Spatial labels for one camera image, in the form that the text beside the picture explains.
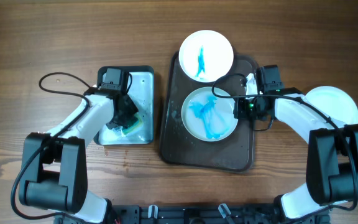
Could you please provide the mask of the green yellow sponge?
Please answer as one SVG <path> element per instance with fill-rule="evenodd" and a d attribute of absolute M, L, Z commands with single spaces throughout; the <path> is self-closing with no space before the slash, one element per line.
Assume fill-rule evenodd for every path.
<path fill-rule="evenodd" d="M 128 136 L 135 132 L 137 132 L 143 126 L 142 117 L 136 113 L 134 117 L 129 120 L 129 126 L 126 128 L 122 128 L 122 135 Z"/>

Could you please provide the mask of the white plate blue smear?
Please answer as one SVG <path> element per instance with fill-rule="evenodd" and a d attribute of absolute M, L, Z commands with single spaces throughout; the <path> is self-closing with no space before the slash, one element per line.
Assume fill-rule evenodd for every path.
<path fill-rule="evenodd" d="M 234 99 L 219 88 L 202 87 L 191 92 L 181 107 L 186 130 L 196 139 L 216 142 L 227 138 L 236 129 Z"/>

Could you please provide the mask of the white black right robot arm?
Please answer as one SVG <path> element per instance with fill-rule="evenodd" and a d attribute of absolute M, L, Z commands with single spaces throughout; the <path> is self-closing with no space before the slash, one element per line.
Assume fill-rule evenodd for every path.
<path fill-rule="evenodd" d="M 295 223 L 331 208 L 358 204 L 358 109 L 333 86 L 307 94 L 296 88 L 237 97 L 235 118 L 251 121 L 270 115 L 291 127 L 308 144 L 306 182 L 276 199 L 280 221 Z"/>

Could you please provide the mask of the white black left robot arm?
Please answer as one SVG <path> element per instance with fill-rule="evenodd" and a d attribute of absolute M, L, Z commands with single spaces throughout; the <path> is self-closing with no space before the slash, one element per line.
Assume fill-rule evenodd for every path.
<path fill-rule="evenodd" d="M 22 165 L 11 190 L 11 207 L 20 217 L 22 205 L 40 208 L 56 223 L 119 223 L 111 201 L 88 190 L 86 147 L 109 123 L 131 123 L 137 108 L 127 91 L 89 88 L 81 105 L 47 133 L 30 133 L 24 141 Z"/>

